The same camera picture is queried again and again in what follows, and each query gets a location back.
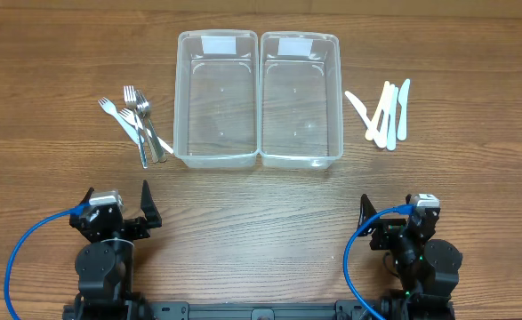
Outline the yellow plastic knife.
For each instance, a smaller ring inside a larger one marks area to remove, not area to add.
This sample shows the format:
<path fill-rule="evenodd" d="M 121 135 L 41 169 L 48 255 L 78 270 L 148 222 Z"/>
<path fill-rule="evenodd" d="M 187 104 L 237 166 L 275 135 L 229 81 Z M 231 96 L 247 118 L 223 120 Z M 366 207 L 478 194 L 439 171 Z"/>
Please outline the yellow plastic knife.
<path fill-rule="evenodd" d="M 368 129 L 365 132 L 365 139 L 366 140 L 373 140 L 376 133 L 378 132 L 377 126 L 381 117 L 381 112 L 383 111 L 383 107 L 387 102 L 387 98 L 390 95 L 390 82 L 385 81 L 383 85 L 383 89 L 381 92 L 381 97 L 379 99 L 377 108 L 373 114 L 371 124 L 368 126 Z"/>

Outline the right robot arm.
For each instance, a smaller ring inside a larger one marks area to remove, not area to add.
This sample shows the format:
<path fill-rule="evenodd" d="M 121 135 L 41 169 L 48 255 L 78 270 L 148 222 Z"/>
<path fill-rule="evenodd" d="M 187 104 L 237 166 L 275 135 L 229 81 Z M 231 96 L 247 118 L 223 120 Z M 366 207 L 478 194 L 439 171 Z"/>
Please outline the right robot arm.
<path fill-rule="evenodd" d="M 357 231 L 370 236 L 370 248 L 392 259 L 390 273 L 402 288 L 372 303 L 364 302 L 367 319 L 453 319 L 452 291 L 459 283 L 462 254 L 445 240 L 435 239 L 440 201 L 432 194 L 408 195 L 386 213 L 376 211 L 369 197 L 360 198 Z"/>

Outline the pale blue plastic knife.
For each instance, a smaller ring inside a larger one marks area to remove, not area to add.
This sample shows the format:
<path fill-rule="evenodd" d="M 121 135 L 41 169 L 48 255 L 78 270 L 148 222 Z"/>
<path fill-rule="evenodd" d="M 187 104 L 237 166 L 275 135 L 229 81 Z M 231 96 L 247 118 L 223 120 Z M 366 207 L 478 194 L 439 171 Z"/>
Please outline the pale blue plastic knife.
<path fill-rule="evenodd" d="M 386 149 L 393 151 L 396 148 L 396 113 L 398 104 L 398 88 L 395 86 L 389 108 L 389 127 L 387 132 Z"/>

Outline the white plastic knife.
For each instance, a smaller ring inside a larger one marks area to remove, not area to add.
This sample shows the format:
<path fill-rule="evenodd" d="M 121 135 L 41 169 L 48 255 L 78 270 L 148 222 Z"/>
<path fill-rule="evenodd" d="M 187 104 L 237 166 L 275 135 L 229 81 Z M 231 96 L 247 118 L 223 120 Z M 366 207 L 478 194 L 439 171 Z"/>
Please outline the white plastic knife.
<path fill-rule="evenodd" d="M 363 121 L 369 140 L 373 140 L 378 148 L 385 148 L 386 142 L 381 139 L 381 131 L 378 129 L 379 119 L 368 117 L 366 106 L 355 94 L 350 91 L 345 91 L 344 95 Z"/>

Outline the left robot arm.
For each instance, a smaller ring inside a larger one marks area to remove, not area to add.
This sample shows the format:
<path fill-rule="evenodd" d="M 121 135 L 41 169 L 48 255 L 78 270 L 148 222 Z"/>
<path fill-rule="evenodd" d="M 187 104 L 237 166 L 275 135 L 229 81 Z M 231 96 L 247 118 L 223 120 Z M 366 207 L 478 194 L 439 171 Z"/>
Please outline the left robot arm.
<path fill-rule="evenodd" d="M 124 203 L 116 190 L 96 193 L 90 188 L 69 225 L 89 241 L 76 256 L 78 294 L 63 309 L 63 320 L 154 320 L 149 301 L 133 290 L 134 242 L 162 226 L 161 215 L 144 181 L 141 210 L 123 217 Z"/>

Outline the teal plastic knife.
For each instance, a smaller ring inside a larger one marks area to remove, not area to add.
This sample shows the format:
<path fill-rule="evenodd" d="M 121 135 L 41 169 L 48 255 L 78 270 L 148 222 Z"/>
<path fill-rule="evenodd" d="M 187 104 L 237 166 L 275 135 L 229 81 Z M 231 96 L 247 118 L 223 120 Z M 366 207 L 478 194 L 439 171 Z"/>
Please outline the teal plastic knife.
<path fill-rule="evenodd" d="M 398 103 L 400 105 L 400 115 L 398 122 L 397 138 L 399 140 L 406 140 L 407 137 L 407 104 L 408 94 L 410 90 L 411 80 L 407 78 L 399 89 Z"/>

